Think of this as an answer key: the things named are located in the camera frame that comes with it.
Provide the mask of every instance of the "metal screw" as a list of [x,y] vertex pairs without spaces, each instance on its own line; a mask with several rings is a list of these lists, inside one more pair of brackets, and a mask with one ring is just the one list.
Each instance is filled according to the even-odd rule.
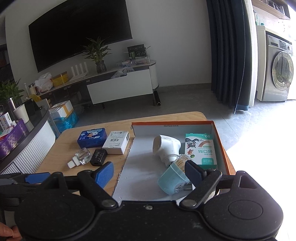
[[151,205],[147,205],[147,206],[145,206],[145,209],[146,209],[146,210],[152,210],[153,207],[152,207]]
[[114,200],[111,199],[106,199],[102,201],[102,205],[104,207],[114,207],[116,205],[116,202]]
[[182,205],[185,207],[194,207],[196,204],[197,202],[192,199],[185,199],[182,201]]

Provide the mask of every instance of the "blue foam pad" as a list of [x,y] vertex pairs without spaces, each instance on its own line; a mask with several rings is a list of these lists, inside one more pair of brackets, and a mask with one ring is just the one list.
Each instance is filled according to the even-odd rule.
[[50,176],[49,172],[30,174],[27,177],[25,177],[25,182],[29,184],[41,183],[49,176]]
[[95,176],[96,183],[104,188],[114,175],[114,165],[112,162],[106,162],[99,168],[99,172]]

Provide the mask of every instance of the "medicine box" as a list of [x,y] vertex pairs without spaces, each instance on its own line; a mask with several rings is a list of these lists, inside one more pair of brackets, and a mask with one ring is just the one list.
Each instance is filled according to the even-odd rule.
[[63,101],[61,103],[55,104],[52,108],[49,109],[50,115],[53,119],[61,117],[69,117],[73,112],[73,106],[70,100]]
[[81,132],[77,143],[80,148],[101,147],[104,145],[106,139],[107,133],[105,128],[92,129]]
[[217,169],[217,159],[211,134],[186,134],[185,154],[203,169]]
[[126,150],[129,138],[128,131],[111,131],[102,148],[108,154],[122,155]]
[[2,130],[9,129],[12,126],[12,120],[8,112],[0,116],[0,125]]

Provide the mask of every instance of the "washing machine door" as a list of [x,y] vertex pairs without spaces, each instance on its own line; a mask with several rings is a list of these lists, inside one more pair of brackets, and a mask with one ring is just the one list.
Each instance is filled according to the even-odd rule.
[[293,79],[294,66],[291,56],[285,52],[279,52],[272,65],[272,80],[277,89],[285,91],[290,87]]

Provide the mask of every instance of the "purple tin box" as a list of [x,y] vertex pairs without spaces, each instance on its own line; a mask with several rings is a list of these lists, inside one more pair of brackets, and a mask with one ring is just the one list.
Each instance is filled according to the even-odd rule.
[[29,134],[29,131],[22,119],[18,120],[17,125],[12,131],[0,141],[0,162]]

